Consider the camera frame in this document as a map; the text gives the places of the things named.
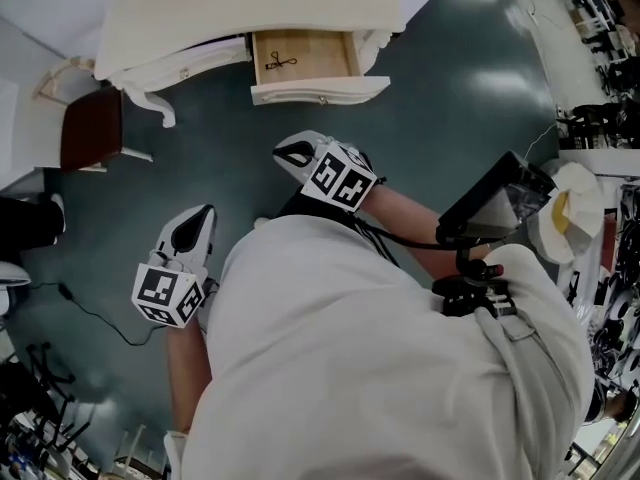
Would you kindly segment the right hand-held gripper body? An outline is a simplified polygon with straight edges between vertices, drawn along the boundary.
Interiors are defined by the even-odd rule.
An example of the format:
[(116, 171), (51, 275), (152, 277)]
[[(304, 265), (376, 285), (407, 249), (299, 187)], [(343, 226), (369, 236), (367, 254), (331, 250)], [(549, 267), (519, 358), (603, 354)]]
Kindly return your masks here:
[[(308, 141), (315, 149), (313, 157), (304, 157), (303, 167), (294, 167), (276, 159), (274, 149), (296, 141)], [(366, 155), (351, 144), (306, 130), (294, 134), (275, 146), (275, 162), (301, 185), (302, 193), (355, 213), (376, 185), (384, 179), (374, 173)]]

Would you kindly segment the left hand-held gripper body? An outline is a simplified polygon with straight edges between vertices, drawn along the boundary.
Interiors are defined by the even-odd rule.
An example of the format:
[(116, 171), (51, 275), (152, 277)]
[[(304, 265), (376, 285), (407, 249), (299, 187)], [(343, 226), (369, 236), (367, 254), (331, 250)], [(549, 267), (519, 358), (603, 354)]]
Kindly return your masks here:
[(178, 253), (171, 244), (173, 231), (204, 204), (189, 208), (162, 228), (149, 259), (138, 265), (131, 302), (147, 320), (184, 328), (215, 292), (217, 282), (209, 276), (206, 263), (213, 251), (215, 227), (207, 244), (191, 253)]

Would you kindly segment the metal eyelash curler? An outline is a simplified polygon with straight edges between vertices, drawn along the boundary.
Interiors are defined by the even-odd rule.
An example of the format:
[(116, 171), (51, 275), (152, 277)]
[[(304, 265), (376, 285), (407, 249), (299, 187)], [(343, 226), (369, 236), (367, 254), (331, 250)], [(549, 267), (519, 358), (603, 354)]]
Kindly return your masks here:
[(278, 51), (272, 51), (270, 53), (270, 61), (265, 64), (265, 69), (274, 70), (287, 64), (295, 65), (297, 62), (298, 59), (295, 57), (281, 59)]

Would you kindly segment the wooden drawer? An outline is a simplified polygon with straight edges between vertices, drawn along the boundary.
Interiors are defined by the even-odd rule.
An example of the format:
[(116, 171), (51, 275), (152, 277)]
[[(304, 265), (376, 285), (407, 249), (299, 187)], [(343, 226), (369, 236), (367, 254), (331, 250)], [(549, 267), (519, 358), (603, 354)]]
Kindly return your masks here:
[[(266, 70), (270, 53), (295, 57), (295, 65)], [(382, 93), (387, 76), (366, 76), (351, 33), (314, 30), (272, 30), (252, 34), (256, 106), (277, 103), (357, 105)]]

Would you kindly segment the person's left forearm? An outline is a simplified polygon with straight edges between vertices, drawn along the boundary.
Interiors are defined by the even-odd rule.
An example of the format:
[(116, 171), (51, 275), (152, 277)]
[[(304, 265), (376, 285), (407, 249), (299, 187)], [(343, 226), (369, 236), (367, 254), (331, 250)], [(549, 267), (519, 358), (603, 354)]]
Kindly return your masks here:
[(205, 389), (212, 382), (205, 339), (197, 319), (167, 330), (167, 364), (174, 429), (188, 434)]

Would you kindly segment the person's right forearm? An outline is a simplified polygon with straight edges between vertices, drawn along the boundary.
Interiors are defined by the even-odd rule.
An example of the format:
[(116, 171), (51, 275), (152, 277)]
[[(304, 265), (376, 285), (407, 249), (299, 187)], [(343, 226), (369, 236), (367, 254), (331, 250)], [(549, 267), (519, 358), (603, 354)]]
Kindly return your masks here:
[[(363, 199), (360, 210), (397, 237), (417, 243), (436, 243), (439, 215), (389, 187), (374, 186)], [(458, 274), (453, 251), (409, 248), (409, 252), (434, 280)]]

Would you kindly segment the white dressing table drawer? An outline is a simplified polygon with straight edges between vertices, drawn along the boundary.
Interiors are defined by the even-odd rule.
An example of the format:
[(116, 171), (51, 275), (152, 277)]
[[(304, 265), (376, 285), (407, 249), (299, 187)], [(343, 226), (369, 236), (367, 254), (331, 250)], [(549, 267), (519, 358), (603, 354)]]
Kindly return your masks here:
[(115, 73), (111, 83), (157, 92), (222, 66), (251, 61), (244, 36), (192, 47), (150, 63)]

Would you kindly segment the white ornate desk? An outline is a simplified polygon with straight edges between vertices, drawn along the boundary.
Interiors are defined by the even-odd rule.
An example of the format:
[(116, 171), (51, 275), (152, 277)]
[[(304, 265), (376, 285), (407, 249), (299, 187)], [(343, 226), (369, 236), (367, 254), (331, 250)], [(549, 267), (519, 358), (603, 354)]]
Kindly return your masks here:
[[(120, 71), (240, 36), (254, 69), (253, 33), (314, 30), (351, 33), (363, 74), (374, 76), (379, 51), (405, 27), (399, 0), (111, 0), (94, 75), (111, 83)], [(159, 113), (165, 127), (175, 125), (175, 110), (161, 97), (163, 90), (118, 90), (137, 106)]]

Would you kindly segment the person's black trousers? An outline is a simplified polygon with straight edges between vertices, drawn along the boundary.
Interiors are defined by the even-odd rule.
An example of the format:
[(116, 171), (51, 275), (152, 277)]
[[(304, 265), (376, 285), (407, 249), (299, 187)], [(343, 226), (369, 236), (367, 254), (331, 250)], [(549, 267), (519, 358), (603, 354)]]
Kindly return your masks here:
[(351, 213), (329, 203), (306, 196), (302, 193), (301, 188), (295, 191), (276, 217), (281, 218), (293, 215), (322, 218), (339, 223), (353, 231), (357, 230), (356, 219)]

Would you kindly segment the brown cushioned stool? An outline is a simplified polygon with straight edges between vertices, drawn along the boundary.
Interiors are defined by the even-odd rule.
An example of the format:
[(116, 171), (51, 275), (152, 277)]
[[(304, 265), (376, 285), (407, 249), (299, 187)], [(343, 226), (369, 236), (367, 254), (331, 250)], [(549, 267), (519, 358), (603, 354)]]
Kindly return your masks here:
[(119, 155), (152, 163), (153, 156), (123, 142), (121, 92), (113, 87), (89, 93), (67, 106), (60, 140), (62, 172), (105, 172)]

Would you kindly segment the black legged table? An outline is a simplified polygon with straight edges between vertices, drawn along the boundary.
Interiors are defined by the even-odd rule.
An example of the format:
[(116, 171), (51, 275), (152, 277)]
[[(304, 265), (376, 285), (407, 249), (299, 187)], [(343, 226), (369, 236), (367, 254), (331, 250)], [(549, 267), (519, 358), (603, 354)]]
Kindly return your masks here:
[(72, 480), (78, 438), (91, 425), (74, 421), (76, 377), (54, 372), (50, 351), (48, 342), (31, 344), (27, 362), (0, 361), (0, 471), (14, 480)]

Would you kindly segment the white shelf cabinet desk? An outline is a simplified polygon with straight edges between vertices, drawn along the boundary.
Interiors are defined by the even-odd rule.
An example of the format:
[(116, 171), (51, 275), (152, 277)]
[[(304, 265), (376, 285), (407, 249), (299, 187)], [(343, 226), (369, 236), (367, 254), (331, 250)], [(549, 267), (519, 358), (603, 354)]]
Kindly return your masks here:
[(39, 168), (60, 166), (65, 108), (33, 91), (61, 57), (0, 18), (0, 191)]

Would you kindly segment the cluttered white shelf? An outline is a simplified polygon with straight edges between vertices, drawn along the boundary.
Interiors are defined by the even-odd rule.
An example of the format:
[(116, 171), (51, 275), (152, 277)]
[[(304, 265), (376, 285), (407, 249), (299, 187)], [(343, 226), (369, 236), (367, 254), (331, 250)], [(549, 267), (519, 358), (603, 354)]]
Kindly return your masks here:
[(617, 385), (640, 385), (640, 50), (611, 0), (572, 0), (588, 18), (578, 23), (604, 103), (575, 105), (562, 112), (560, 153), (603, 183), (618, 180), (613, 214), (602, 231), (604, 277), (594, 295), (604, 309), (592, 333), (597, 375)]

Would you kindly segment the black chest mount rig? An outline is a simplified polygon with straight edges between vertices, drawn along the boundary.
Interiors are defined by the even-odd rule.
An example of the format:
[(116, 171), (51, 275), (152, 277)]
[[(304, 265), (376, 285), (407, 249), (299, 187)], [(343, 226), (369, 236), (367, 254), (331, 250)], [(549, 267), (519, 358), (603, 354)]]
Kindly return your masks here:
[(482, 259), (472, 259), (469, 250), (458, 250), (455, 262), (457, 275), (432, 284), (432, 292), (443, 299), (444, 316), (463, 317), (479, 308), (488, 310), (494, 318), (516, 314), (508, 282), (503, 278), (503, 265), (488, 265)]

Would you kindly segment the light wooden frame stand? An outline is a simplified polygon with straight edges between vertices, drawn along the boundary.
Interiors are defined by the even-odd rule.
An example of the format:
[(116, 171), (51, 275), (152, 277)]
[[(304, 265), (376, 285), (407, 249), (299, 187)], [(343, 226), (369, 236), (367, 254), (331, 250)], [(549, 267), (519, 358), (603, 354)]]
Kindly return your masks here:
[(31, 98), (33, 100), (42, 98), (65, 106), (66, 102), (56, 97), (56, 91), (61, 74), (71, 68), (76, 68), (93, 74), (95, 69), (95, 60), (82, 56), (75, 56), (61, 60), (42, 76), (33, 89)]

